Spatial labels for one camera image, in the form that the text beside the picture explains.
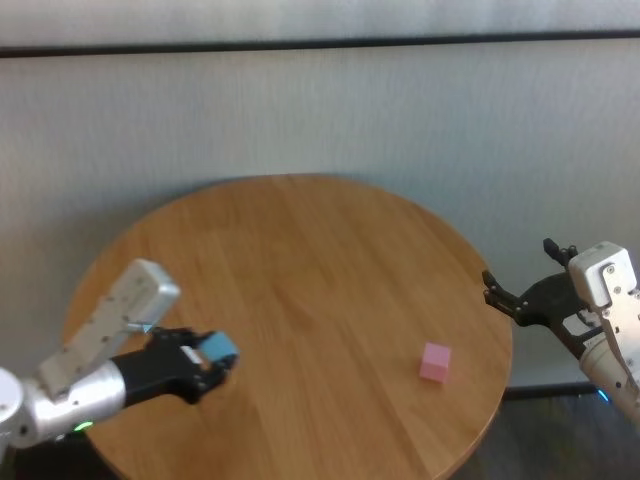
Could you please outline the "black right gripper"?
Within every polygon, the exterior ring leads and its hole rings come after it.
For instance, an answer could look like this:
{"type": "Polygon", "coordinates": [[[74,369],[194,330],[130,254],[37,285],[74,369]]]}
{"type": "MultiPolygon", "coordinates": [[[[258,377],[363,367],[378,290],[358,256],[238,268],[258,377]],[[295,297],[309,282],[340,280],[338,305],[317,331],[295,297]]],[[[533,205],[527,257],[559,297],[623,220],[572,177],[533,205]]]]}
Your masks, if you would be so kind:
{"type": "MultiPolygon", "coordinates": [[[[568,266],[575,257],[575,246],[560,247],[551,238],[543,240],[544,252],[561,266],[568,266]]],[[[520,298],[505,290],[489,270],[482,272],[485,303],[510,317],[518,326],[542,326],[550,330],[563,346],[580,359],[586,351],[585,343],[603,332],[601,326],[585,323],[595,314],[579,298],[567,272],[546,277],[526,290],[520,298]],[[564,321],[577,316],[579,323],[587,327],[581,334],[573,334],[564,321]]]]}

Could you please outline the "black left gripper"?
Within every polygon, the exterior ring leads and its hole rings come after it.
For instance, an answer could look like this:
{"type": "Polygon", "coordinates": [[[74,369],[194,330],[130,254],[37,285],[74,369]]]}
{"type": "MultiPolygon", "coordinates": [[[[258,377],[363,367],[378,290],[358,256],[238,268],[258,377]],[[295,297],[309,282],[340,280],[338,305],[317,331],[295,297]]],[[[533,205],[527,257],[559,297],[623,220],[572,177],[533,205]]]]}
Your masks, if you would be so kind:
{"type": "Polygon", "coordinates": [[[115,356],[112,362],[125,385],[124,404],[136,405],[173,395],[193,405],[224,384],[236,366],[237,355],[222,357],[205,369],[182,349],[183,346],[201,349],[215,333],[215,330],[196,332],[190,328],[157,327],[143,348],[115,356]]]}

